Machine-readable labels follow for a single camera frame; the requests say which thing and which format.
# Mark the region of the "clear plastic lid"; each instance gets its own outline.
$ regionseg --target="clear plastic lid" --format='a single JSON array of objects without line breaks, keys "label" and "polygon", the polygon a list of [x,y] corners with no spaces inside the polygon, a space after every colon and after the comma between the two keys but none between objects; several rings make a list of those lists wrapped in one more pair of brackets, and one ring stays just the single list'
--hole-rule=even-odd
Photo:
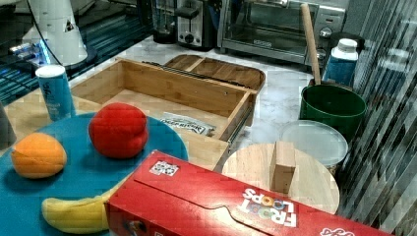
[{"label": "clear plastic lid", "polygon": [[344,137],[334,128],[316,121],[291,122],[281,130],[280,139],[293,143],[325,167],[336,165],[347,153]]}]

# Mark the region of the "jar lid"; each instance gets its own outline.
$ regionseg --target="jar lid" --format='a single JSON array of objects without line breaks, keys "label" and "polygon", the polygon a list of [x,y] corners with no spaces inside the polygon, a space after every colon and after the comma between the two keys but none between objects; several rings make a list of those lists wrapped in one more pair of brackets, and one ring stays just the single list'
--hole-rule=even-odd
[{"label": "jar lid", "polygon": [[349,38],[341,39],[337,45],[340,51],[344,51],[344,52],[355,52],[357,46],[358,46],[358,43],[355,40],[352,40]]},{"label": "jar lid", "polygon": [[334,128],[311,120],[298,120],[286,125],[280,140],[293,143],[329,168],[343,160],[347,154],[347,141]]}]

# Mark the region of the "red ball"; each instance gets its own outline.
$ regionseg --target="red ball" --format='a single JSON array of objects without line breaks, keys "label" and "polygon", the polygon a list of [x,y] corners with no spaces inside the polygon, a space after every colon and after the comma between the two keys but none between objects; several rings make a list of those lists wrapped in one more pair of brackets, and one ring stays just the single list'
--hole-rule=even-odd
[{"label": "red ball", "polygon": [[92,145],[112,158],[136,156],[148,141],[147,116],[135,106],[111,103],[99,110],[89,122]]}]

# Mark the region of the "oven door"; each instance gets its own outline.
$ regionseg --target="oven door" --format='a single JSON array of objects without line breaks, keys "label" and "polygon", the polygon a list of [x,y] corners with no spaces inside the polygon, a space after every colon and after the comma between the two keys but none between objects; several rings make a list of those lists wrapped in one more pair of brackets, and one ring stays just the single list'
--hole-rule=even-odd
[{"label": "oven door", "polygon": [[[307,42],[301,4],[297,1],[229,0],[225,6],[223,42],[229,48],[258,51],[261,55],[304,63]],[[309,4],[312,22],[319,6]]]}]

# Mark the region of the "white jar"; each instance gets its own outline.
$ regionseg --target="white jar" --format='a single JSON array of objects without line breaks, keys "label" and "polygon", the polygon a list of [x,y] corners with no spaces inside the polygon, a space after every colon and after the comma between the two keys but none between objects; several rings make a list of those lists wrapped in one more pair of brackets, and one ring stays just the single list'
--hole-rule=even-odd
[{"label": "white jar", "polygon": [[338,45],[331,50],[326,66],[323,81],[350,86],[355,71],[358,53],[357,42],[343,38]]}]

